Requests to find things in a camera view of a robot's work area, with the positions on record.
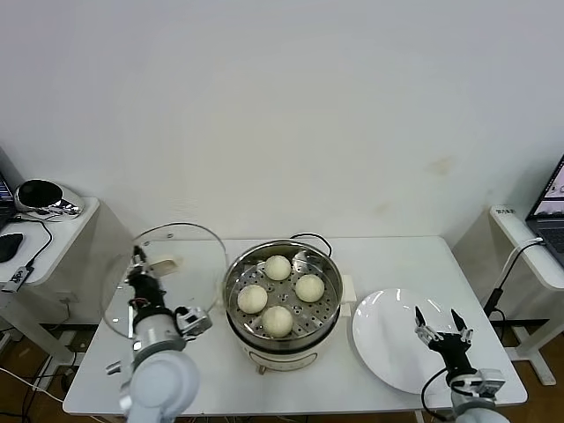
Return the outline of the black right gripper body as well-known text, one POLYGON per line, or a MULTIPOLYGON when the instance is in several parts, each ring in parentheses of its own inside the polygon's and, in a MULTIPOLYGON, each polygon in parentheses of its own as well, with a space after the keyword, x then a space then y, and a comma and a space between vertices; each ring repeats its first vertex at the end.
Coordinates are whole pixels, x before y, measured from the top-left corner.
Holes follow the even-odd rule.
POLYGON ((437 339, 428 343, 431 351, 439 353, 447 368, 448 375, 474 375, 475 369, 466 355, 470 344, 458 333, 439 332, 437 339))

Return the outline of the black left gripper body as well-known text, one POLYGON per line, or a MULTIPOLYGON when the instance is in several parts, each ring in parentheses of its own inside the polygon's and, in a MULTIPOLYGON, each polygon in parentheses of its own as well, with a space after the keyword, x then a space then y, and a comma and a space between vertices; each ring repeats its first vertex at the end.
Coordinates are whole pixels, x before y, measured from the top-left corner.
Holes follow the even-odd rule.
POLYGON ((164 302, 166 292, 155 277, 148 273, 137 273, 130 287, 133 289, 133 294, 128 303, 133 307, 136 315, 170 314, 170 309, 164 302))

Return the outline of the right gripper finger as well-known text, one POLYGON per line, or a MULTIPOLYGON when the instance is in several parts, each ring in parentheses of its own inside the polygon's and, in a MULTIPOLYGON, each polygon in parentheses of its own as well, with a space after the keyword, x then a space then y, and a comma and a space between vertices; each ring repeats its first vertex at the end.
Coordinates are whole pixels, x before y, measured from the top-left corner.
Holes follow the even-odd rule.
POLYGON ((458 334, 461 337, 461 341, 464 343, 470 343, 473 335, 473 329, 469 329, 466 325, 465 320, 452 308, 450 310, 453 322, 458 330, 458 334))
POLYGON ((415 307, 415 333, 423 343, 430 343, 431 341, 442 341, 443 337, 430 326, 427 325, 426 320, 420 311, 419 307, 415 307))

